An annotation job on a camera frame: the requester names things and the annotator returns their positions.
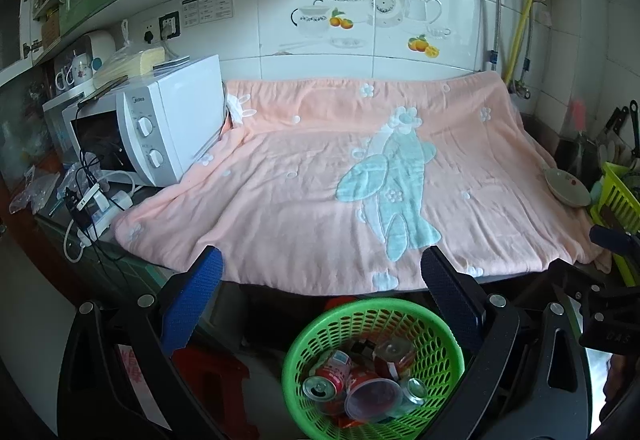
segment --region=dish rack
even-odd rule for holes
[[[600,216],[602,207],[607,206],[625,228],[625,231],[631,234],[637,233],[640,230],[640,203],[620,180],[621,176],[628,173],[629,168],[605,162],[602,171],[604,173],[602,194],[598,203],[591,206],[591,218],[598,225],[607,227]],[[613,255],[613,257],[625,285],[628,287],[640,285],[640,273],[637,273],[622,256]]]

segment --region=microwave window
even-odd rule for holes
[[[118,130],[115,111],[96,113],[71,122],[83,152],[90,151],[100,160],[105,171],[128,171],[135,169],[127,156]]]

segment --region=wall outlet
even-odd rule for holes
[[[157,18],[151,18],[143,24],[142,36],[149,45],[160,41],[160,24]]]
[[[162,40],[169,40],[180,36],[180,13],[178,11],[160,16],[158,23],[160,25],[160,38]]]

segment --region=white cabinet door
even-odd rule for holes
[[[42,52],[42,47],[34,52],[24,48],[40,40],[32,5],[33,0],[0,0],[0,86],[30,69]]]

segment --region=plastic bag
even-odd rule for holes
[[[165,61],[164,42],[160,45],[149,45],[146,42],[134,43],[129,39],[129,21],[123,20],[120,27],[124,46],[106,59],[94,73],[96,89],[124,75],[131,79],[149,74],[154,65]]]
[[[100,168],[100,162],[95,160],[95,155],[90,151],[84,154],[84,160],[87,164],[91,164],[89,166],[89,172],[95,176],[95,178],[100,178],[104,173]],[[58,193],[56,197],[58,200],[65,197],[66,188],[69,188],[71,191],[75,191],[80,195],[87,192],[89,189],[89,181],[86,179],[86,173],[82,168],[82,164],[80,162],[76,162],[73,166],[71,166],[67,171],[65,178],[62,179],[62,183],[58,186]],[[109,191],[109,183],[106,179],[102,179],[98,181],[100,184],[100,189],[103,193],[107,193]]]
[[[47,204],[59,178],[60,173],[48,173],[31,166],[24,174],[25,188],[11,200],[9,213],[14,214],[31,202],[31,213],[36,214]]]

